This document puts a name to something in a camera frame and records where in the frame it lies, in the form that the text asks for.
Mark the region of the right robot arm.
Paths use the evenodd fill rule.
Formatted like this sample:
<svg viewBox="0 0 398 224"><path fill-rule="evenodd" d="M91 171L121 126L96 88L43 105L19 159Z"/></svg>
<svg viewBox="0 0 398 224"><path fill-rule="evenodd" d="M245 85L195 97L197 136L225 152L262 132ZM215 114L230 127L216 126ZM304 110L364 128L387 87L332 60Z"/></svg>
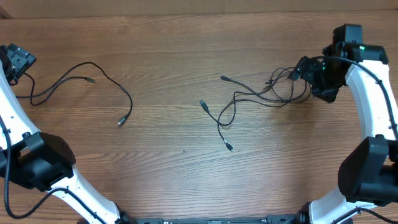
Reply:
<svg viewBox="0 0 398 224"><path fill-rule="evenodd" d="M360 25L344 24L321 56L302 57L289 74L311 85L312 95L332 103L339 89L352 92L361 143L341 163L338 185L306 203L291 223L350 223L362 212L392 223L374 211L397 202L397 103L389 81L384 47L366 45Z"/></svg>

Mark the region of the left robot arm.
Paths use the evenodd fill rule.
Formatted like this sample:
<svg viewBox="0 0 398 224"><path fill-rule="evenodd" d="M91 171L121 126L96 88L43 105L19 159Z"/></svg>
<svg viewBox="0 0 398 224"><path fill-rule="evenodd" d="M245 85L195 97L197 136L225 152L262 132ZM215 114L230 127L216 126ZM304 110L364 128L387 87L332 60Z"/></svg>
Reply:
<svg viewBox="0 0 398 224"><path fill-rule="evenodd" d="M1 46L1 177L7 214L16 220L27 218L54 195L87 223L135 223L80 174L64 139L43 133L25 114L12 87L35 61L34 55L15 44ZM18 215L11 210L11 183L46 194L31 210Z"/></svg>

